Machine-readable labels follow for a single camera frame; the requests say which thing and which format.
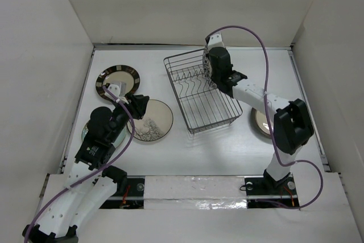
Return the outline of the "grey wire dish rack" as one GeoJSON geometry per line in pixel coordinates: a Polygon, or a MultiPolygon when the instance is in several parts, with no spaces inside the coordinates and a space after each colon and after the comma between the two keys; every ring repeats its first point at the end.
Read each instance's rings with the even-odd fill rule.
{"type": "Polygon", "coordinates": [[[164,58],[173,93],[190,134],[230,125],[243,109],[239,102],[212,88],[204,77],[203,50],[164,58]]]}

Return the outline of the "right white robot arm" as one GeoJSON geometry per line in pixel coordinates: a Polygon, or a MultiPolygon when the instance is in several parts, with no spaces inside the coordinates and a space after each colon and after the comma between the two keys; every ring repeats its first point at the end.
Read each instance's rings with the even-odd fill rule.
{"type": "Polygon", "coordinates": [[[205,49],[203,66],[206,80],[212,87],[266,115],[276,148],[262,182],[265,191],[277,193],[289,176],[296,154],[314,133],[306,103],[299,98],[289,101],[267,93],[233,69],[230,54],[224,47],[205,49]]]}

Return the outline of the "blue floral white plate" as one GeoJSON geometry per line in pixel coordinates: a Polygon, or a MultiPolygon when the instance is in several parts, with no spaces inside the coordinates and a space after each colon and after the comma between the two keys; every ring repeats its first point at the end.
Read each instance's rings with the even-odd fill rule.
{"type": "Polygon", "coordinates": [[[204,47],[203,55],[202,55],[202,70],[203,70],[203,77],[206,80],[207,84],[212,89],[217,89],[217,84],[213,82],[211,76],[212,76],[212,67],[210,64],[210,60],[208,57],[208,46],[206,45],[204,47]]]}

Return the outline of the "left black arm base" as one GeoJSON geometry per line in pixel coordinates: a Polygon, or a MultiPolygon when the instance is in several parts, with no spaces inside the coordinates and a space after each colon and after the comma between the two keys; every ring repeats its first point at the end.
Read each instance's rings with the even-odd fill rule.
{"type": "Polygon", "coordinates": [[[117,192],[100,209],[143,209],[144,189],[144,176],[128,176],[126,185],[118,186],[117,192]]]}

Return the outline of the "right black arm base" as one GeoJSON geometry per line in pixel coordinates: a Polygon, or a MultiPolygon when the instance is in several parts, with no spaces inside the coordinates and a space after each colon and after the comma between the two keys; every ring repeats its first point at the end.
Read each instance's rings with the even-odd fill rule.
{"type": "Polygon", "coordinates": [[[290,173],[278,182],[266,172],[262,176],[248,176],[244,178],[239,190],[246,194],[248,209],[300,206],[295,181],[290,173]]]}

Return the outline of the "dark rim cream plate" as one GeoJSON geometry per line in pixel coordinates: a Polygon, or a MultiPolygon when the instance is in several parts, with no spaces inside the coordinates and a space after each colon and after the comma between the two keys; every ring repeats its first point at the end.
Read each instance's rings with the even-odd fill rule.
{"type": "Polygon", "coordinates": [[[250,112],[250,125],[256,134],[265,138],[271,137],[266,116],[254,108],[250,112]]]}

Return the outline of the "cream plate with tree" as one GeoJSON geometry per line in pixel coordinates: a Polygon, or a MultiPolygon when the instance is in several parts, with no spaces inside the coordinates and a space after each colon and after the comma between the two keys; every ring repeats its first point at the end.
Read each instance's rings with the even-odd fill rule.
{"type": "Polygon", "coordinates": [[[149,100],[143,118],[134,120],[134,139],[142,142],[158,141],[171,130],[173,120],[173,112],[166,103],[149,100]]]}

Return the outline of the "light green glass plate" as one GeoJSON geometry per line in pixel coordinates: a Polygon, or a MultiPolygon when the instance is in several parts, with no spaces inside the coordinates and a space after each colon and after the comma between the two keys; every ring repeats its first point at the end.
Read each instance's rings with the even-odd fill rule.
{"type": "Polygon", "coordinates": [[[126,136],[126,129],[113,121],[89,120],[81,133],[80,151],[91,155],[113,153],[126,136]]]}

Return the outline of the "brown striped rim plate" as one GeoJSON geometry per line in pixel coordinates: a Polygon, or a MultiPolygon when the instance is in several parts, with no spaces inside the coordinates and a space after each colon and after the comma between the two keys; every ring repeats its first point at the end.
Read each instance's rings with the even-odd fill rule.
{"type": "Polygon", "coordinates": [[[120,91],[120,95],[134,94],[140,85],[140,75],[136,69],[128,65],[114,65],[102,71],[96,80],[96,92],[98,95],[108,101],[111,101],[105,95],[103,86],[114,84],[120,91]]]}

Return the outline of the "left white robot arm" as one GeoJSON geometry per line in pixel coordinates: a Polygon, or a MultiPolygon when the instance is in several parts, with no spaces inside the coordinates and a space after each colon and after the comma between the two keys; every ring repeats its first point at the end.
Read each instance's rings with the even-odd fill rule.
{"type": "Polygon", "coordinates": [[[77,232],[111,196],[127,190],[127,173],[113,163],[114,143],[127,124],[146,113],[148,96],[114,99],[114,110],[94,109],[88,132],[63,185],[23,230],[25,242],[78,242],[77,232]]]}

